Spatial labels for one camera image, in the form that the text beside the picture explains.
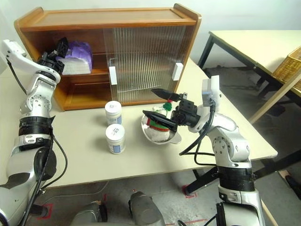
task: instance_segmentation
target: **ribbed glass panel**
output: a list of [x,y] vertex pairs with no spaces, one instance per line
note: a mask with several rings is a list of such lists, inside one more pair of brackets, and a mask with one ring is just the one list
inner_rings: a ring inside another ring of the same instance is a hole
[[121,103],[159,99],[152,88],[174,90],[171,79],[180,53],[185,26],[112,28],[104,30],[108,66],[116,67],[112,99]]

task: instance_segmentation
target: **white wall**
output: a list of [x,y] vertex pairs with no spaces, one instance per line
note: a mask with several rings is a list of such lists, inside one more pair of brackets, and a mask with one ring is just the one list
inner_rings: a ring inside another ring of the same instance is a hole
[[[300,0],[1,0],[0,40],[19,40],[13,22],[38,6],[42,6],[44,10],[172,7],[175,2],[202,15],[201,27],[190,55],[194,62],[198,62],[208,32],[212,30],[301,30]],[[242,64],[215,46],[206,67],[217,65]]]

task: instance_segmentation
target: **jar lid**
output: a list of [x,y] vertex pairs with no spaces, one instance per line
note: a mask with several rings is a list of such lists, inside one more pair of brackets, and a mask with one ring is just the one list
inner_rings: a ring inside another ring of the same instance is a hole
[[105,135],[111,141],[119,141],[124,137],[124,127],[120,124],[112,124],[108,126],[105,131]]
[[106,103],[104,108],[108,113],[118,113],[121,111],[121,104],[118,101],[112,100]]

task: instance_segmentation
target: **floor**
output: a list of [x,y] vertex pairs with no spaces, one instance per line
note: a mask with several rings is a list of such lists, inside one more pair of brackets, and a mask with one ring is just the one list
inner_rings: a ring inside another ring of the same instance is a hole
[[[258,76],[245,68],[207,69],[211,75],[221,76],[221,89],[231,102],[249,118],[264,100],[259,100],[260,90],[255,87]],[[278,158],[301,147],[301,109],[295,104],[284,105],[285,112],[276,117],[277,108],[261,117],[256,123],[257,130],[278,150]],[[254,170],[260,169],[260,161],[253,163]],[[291,175],[301,182],[301,164],[288,168]],[[98,182],[88,185],[48,189],[36,203],[52,207],[49,219],[31,217],[27,225],[67,226],[83,205],[94,200],[105,200],[109,222],[133,223],[128,210],[128,200],[135,191],[152,196],[161,210],[167,225],[175,225],[178,219],[188,225],[202,226],[215,213],[215,204],[220,202],[217,185],[212,184],[197,190],[192,197],[182,193],[182,186],[195,180],[192,171],[127,178]],[[256,187],[279,225],[300,225],[301,202],[278,173],[256,181]]]

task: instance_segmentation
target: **table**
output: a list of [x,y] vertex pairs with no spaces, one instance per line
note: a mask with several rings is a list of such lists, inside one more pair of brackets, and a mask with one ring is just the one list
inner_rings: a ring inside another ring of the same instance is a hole
[[[16,71],[23,84],[30,75]],[[183,72],[178,93],[187,92],[188,99],[201,104],[202,80],[207,76],[190,59]],[[5,167],[11,153],[14,138],[18,133],[19,104],[24,94],[7,69],[0,75],[0,183],[6,183]],[[65,175],[51,186],[66,186],[118,178],[136,177],[158,173],[200,168],[192,156],[179,156],[196,138],[186,127],[179,127],[182,142],[178,145],[155,145],[144,137],[141,131],[142,110],[152,105],[125,106],[122,108],[123,126],[126,130],[126,149],[122,154],[111,154],[105,140],[106,118],[103,108],[60,112],[53,122],[54,134],[68,156],[68,169]],[[233,118],[241,134],[249,141],[252,160],[272,158],[276,150],[264,140],[255,128],[243,117],[233,104],[222,95],[221,113]],[[200,150],[212,152],[208,137],[204,138]],[[54,145],[57,156],[57,177],[64,168],[64,159]],[[202,161],[215,163],[212,156],[202,157]]]
[[[286,56],[301,45],[301,31],[210,31],[210,36],[198,62],[204,67],[213,44],[218,45],[276,88],[283,83],[271,77]],[[291,88],[286,95],[301,106],[301,91]]]

